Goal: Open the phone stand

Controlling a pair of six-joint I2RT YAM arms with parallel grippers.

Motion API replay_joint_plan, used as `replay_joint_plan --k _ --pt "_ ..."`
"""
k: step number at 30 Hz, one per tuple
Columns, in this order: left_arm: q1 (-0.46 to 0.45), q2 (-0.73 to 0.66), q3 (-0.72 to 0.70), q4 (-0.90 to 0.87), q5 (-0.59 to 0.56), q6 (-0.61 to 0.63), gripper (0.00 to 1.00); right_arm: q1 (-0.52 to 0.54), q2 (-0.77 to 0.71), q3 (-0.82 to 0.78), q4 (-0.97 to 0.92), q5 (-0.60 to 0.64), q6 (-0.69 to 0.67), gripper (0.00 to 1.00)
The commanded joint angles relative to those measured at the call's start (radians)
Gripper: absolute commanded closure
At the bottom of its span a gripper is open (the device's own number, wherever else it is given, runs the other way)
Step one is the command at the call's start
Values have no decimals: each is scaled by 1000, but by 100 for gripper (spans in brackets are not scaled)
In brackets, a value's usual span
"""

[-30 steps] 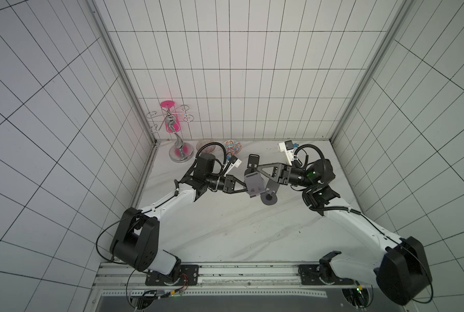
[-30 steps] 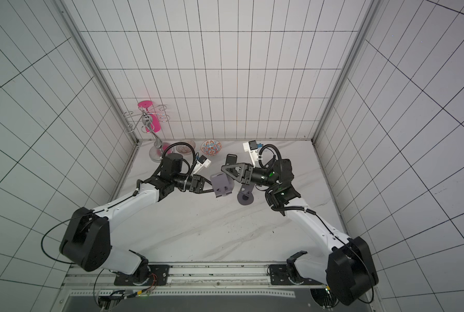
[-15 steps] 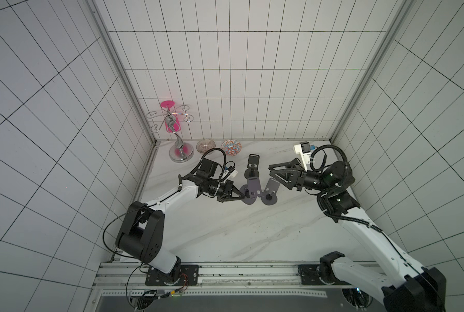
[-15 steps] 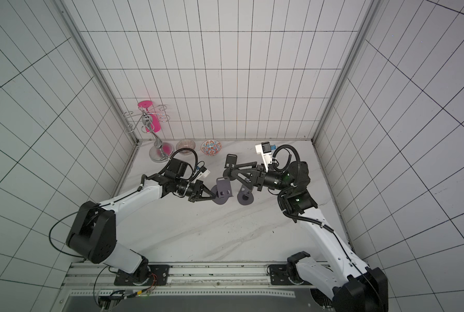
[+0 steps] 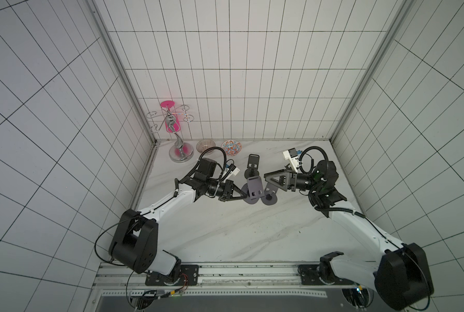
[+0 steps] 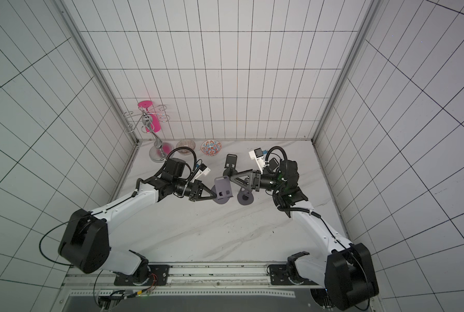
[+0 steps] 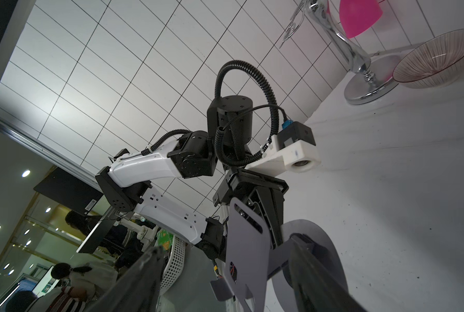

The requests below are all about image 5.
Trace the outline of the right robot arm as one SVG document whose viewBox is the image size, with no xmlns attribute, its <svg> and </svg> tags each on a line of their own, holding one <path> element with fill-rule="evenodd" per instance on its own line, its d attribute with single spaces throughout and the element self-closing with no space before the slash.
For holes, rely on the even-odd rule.
<svg viewBox="0 0 464 312">
<path fill-rule="evenodd" d="M 283 191 L 300 191 L 312 208 L 342 226 L 372 256 L 372 261 L 352 260 L 339 251 L 322 256 L 316 269 L 322 283 L 349 280 L 376 291 L 396 311 L 432 297 L 428 259 L 419 245 L 393 237 L 352 205 L 337 205 L 347 199 L 336 188 L 337 167 L 324 149 L 310 146 L 298 152 L 292 148 L 283 156 L 289 165 L 266 173 L 265 181 Z"/>
</svg>

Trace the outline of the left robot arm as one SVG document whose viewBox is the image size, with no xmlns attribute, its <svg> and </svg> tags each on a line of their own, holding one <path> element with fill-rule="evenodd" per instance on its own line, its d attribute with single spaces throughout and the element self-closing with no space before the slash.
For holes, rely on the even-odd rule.
<svg viewBox="0 0 464 312">
<path fill-rule="evenodd" d="M 202 196 L 220 202 L 244 200 L 247 194 L 229 179 L 236 174 L 235 165 L 227 165 L 228 156 L 220 147 L 206 149 L 193 168 L 181 179 L 174 180 L 174 189 L 154 204 L 135 211 L 126 210 L 120 220 L 104 230 L 100 237 L 115 229 L 104 259 L 94 242 L 94 253 L 104 263 L 127 267 L 137 274 L 156 272 L 176 280 L 181 275 L 181 260 L 158 247 L 159 227 L 164 221 L 195 203 Z"/>
</svg>

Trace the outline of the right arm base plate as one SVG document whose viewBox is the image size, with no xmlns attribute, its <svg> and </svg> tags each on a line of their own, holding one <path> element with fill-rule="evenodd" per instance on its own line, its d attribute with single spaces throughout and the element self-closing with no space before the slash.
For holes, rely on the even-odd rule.
<svg viewBox="0 0 464 312">
<path fill-rule="evenodd" d="M 319 268 L 319 264 L 307 264 L 298 266 L 298 275 L 301 278 L 302 285 L 318 285 L 318 286 L 348 286 L 354 282 L 337 278 L 331 269 L 323 265 Z"/>
</svg>

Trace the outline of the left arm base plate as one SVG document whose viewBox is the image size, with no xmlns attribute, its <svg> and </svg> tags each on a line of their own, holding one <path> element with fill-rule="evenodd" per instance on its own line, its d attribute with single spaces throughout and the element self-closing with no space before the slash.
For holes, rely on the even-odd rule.
<svg viewBox="0 0 464 312">
<path fill-rule="evenodd" d="M 146 286 L 181 287 L 195 286 L 199 277 L 198 265 L 180 265 L 169 275 L 151 271 L 146 275 Z"/>
</svg>

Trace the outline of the black phone stand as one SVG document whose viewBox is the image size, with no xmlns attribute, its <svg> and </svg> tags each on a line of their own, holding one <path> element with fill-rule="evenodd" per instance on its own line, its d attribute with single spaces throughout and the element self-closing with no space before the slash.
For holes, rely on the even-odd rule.
<svg viewBox="0 0 464 312">
<path fill-rule="evenodd" d="M 247 167 L 244 172 L 244 177 L 246 179 L 259 176 L 259 161 L 260 156 L 257 154 L 250 154 L 248 156 Z"/>
</svg>

